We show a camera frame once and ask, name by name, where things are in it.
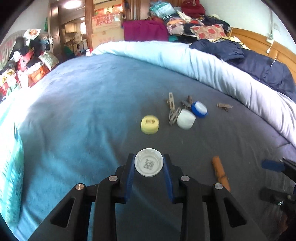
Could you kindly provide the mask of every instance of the blue gripper pad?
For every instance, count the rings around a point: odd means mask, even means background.
[[[275,171],[275,172],[282,172],[285,170],[285,165],[282,162],[273,161],[273,160],[264,160],[261,162],[261,166],[264,169]]]
[[[168,197],[171,200],[171,202],[173,202],[174,201],[173,183],[172,183],[172,178],[170,176],[168,165],[164,156],[163,156],[163,175],[165,178],[165,185],[168,192]]]
[[[125,201],[127,202],[130,195],[131,195],[131,189],[132,189],[132,186],[133,186],[133,176],[135,175],[135,155],[133,156],[133,160],[131,162],[131,165],[130,165],[130,169],[129,169],[129,172],[128,172],[128,178],[126,180],[126,193],[124,195],[124,199]]]

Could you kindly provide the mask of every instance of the yellow bottle cap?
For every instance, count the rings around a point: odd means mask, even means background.
[[[154,134],[158,131],[159,120],[154,115],[147,115],[142,119],[141,131],[145,134]]]

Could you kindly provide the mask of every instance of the bottle cap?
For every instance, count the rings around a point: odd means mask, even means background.
[[[177,125],[184,130],[188,130],[192,127],[195,119],[196,117],[191,111],[182,109],[177,119]]]
[[[136,170],[144,177],[153,177],[163,167],[163,156],[158,150],[146,148],[135,157]]]
[[[141,131],[145,134],[154,134],[158,131],[159,120],[154,115],[147,115],[141,121]]]
[[[205,117],[207,115],[207,108],[199,101],[196,101],[191,105],[191,110],[198,117]]]

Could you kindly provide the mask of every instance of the white wall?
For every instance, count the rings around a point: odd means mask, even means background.
[[[34,2],[17,18],[4,40],[19,30],[39,28],[44,31],[45,20],[48,15],[49,0],[34,0]]]
[[[206,14],[216,13],[222,20],[235,28],[246,29],[264,36],[271,30],[269,8],[261,0],[200,0]],[[296,54],[296,44],[280,19],[273,13],[274,40]]]

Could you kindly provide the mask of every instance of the red bag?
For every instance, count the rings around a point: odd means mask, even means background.
[[[199,0],[186,0],[182,2],[181,4],[182,11],[192,17],[192,18],[198,18],[201,15],[205,15],[205,9],[200,4]]]
[[[29,51],[25,56],[22,56],[20,60],[17,62],[17,69],[21,71],[26,71],[27,70],[27,63],[30,61],[32,58],[33,52]]]
[[[125,41],[168,41],[168,30],[163,23],[152,20],[124,21]]]

